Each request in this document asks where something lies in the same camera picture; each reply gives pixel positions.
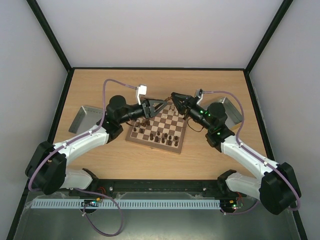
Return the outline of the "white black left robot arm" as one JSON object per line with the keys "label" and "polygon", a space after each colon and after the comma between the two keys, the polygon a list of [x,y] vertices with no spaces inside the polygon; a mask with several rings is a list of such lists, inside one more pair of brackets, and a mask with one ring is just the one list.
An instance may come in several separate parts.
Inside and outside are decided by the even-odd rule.
{"label": "white black left robot arm", "polygon": [[116,139],[123,131],[123,123],[151,119],[167,104],[166,100],[145,98],[129,105],[123,96],[113,96],[101,120],[89,130],[56,144],[44,141],[37,146],[25,170],[28,189],[46,195],[61,188],[87,189],[94,179],[93,174],[85,169],[71,170],[68,165],[86,152]]}

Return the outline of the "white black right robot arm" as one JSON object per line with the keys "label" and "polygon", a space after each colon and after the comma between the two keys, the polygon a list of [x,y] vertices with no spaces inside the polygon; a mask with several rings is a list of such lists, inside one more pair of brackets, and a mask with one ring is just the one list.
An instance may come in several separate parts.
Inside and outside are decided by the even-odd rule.
{"label": "white black right robot arm", "polygon": [[293,167],[264,157],[246,145],[239,132],[227,127],[223,103],[213,102],[207,108],[199,105],[204,94],[201,89],[196,96],[172,92],[171,99],[185,119],[191,118],[207,129],[205,137],[212,148],[233,158],[253,175],[248,177],[230,169],[217,178],[218,191],[224,196],[238,192],[255,198],[274,215],[286,209],[297,211],[302,194]]}

